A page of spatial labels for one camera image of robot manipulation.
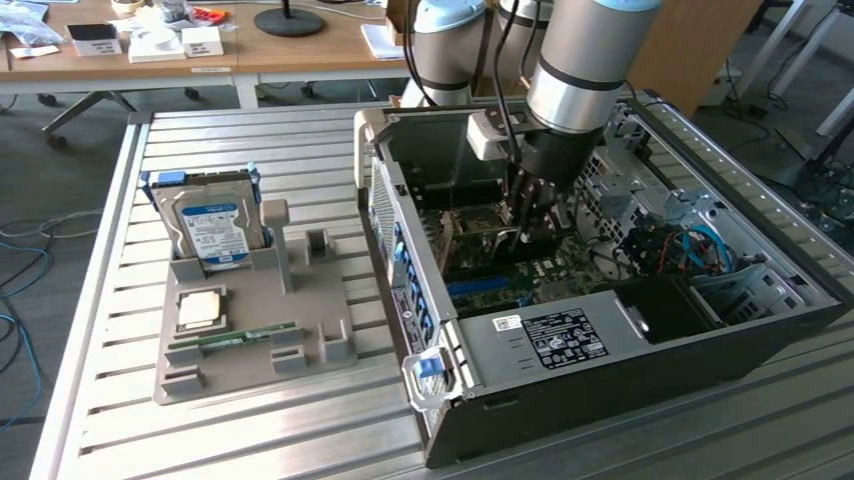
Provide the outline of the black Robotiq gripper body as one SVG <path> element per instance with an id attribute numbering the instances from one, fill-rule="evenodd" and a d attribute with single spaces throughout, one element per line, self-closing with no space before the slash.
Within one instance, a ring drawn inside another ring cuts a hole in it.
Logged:
<path id="1" fill-rule="evenodd" d="M 522 170 L 560 189 L 573 186 L 604 138 L 602 127 L 585 133 L 538 130 L 525 134 L 521 144 Z"/>

